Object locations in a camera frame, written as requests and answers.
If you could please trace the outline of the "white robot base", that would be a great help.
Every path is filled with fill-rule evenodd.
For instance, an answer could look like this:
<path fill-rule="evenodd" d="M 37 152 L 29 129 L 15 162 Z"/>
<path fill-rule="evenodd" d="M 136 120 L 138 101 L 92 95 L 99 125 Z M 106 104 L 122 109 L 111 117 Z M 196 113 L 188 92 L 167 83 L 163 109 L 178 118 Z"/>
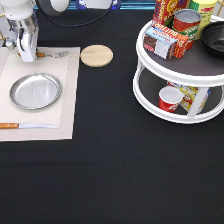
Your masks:
<path fill-rule="evenodd" d="M 121 6 L 121 0 L 76 0 L 78 9 L 118 9 Z"/>

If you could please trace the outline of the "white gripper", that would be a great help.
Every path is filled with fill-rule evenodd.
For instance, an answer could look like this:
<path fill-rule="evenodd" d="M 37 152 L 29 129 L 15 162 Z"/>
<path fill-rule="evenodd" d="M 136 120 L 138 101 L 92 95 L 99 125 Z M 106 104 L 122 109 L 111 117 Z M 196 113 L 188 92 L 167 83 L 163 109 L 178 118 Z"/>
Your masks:
<path fill-rule="evenodd" d="M 6 47 L 9 50 L 17 49 L 24 62 L 33 62 L 36 59 L 36 48 L 39 28 L 34 32 L 20 32 L 16 34 L 10 28 L 6 30 Z"/>

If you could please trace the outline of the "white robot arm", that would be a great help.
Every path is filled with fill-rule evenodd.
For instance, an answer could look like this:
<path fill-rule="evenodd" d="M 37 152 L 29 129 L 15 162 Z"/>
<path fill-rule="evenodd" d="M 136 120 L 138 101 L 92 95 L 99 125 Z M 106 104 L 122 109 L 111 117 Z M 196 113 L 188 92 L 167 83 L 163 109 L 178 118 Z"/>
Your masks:
<path fill-rule="evenodd" d="M 9 50 L 18 49 L 24 62 L 36 59 L 38 22 L 34 6 L 50 16 L 63 13 L 70 0 L 0 0 L 0 14 L 3 13 L 0 31 Z"/>

